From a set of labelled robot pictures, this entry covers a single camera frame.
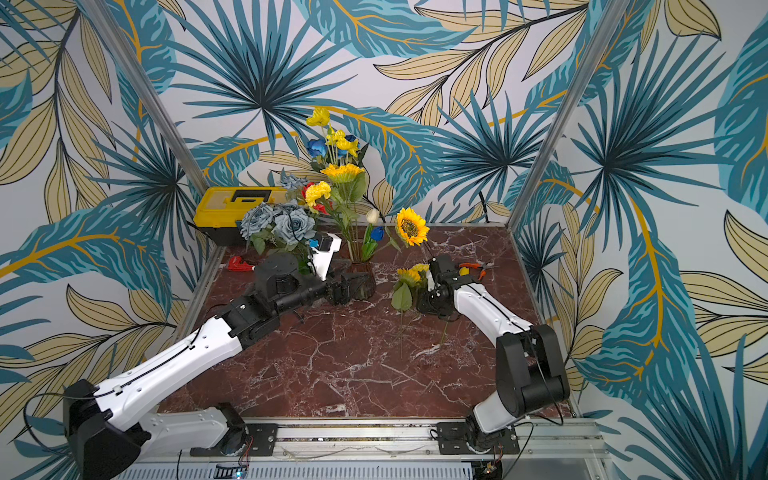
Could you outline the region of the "yellow sunflower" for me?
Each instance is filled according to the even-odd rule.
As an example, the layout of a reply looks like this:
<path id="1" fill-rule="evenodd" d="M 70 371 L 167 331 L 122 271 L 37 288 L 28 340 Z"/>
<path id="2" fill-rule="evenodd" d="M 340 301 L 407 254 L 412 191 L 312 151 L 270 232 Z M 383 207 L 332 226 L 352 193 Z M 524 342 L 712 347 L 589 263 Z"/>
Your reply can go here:
<path id="1" fill-rule="evenodd" d="M 420 290 L 420 288 L 415 288 L 411 285 L 411 282 L 409 281 L 406 274 L 407 270 L 408 269 L 398 270 L 398 281 L 393 287 L 390 301 L 391 307 L 399 314 L 400 317 L 397 333 L 397 341 L 399 343 L 399 347 L 402 347 L 402 338 L 405 331 L 405 313 L 414 308 L 416 297 Z"/>
<path id="2" fill-rule="evenodd" d="M 425 263 L 416 264 L 406 271 L 407 277 L 411 282 L 411 285 L 415 288 L 426 287 L 428 273 L 429 273 L 429 265 Z"/>

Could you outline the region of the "tall sunflower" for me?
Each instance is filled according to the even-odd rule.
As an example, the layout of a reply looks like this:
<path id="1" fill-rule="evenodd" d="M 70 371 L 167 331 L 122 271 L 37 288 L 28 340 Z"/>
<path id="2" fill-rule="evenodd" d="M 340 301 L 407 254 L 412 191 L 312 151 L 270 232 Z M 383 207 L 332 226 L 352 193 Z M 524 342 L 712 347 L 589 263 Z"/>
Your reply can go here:
<path id="1" fill-rule="evenodd" d="M 430 228 L 426 220 L 412 208 L 402 208 L 391 225 L 384 227 L 385 247 L 396 252 L 422 248 L 428 241 Z"/>

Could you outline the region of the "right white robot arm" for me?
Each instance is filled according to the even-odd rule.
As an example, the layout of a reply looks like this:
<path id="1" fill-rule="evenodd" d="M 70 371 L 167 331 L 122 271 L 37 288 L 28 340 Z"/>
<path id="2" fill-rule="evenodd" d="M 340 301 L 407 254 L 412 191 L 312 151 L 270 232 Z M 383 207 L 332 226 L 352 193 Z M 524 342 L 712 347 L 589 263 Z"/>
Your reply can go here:
<path id="1" fill-rule="evenodd" d="M 444 320 L 464 316 L 495 347 L 495 391 L 468 418 L 473 435 L 489 436 L 567 400 L 570 384 L 553 328 L 522 319 L 461 268 L 448 255 L 430 259 L 417 310 Z"/>

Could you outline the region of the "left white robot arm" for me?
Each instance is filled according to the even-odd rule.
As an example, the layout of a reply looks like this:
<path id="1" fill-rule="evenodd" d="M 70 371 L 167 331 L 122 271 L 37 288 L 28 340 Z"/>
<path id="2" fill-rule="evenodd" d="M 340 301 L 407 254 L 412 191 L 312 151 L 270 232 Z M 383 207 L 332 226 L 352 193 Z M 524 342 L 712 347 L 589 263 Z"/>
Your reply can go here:
<path id="1" fill-rule="evenodd" d="M 282 315 L 319 300 L 345 305 L 369 298 L 368 272 L 332 268 L 318 252 L 309 274 L 291 254 L 275 254 L 254 269 L 245 294 L 197 330 L 128 371 L 97 385 L 79 380 L 64 392 L 64 435 L 85 479 L 112 479 L 136 460 L 167 452 L 241 455 L 255 440 L 229 404 L 186 413 L 155 407 L 200 374 L 234 357 L 280 325 Z"/>

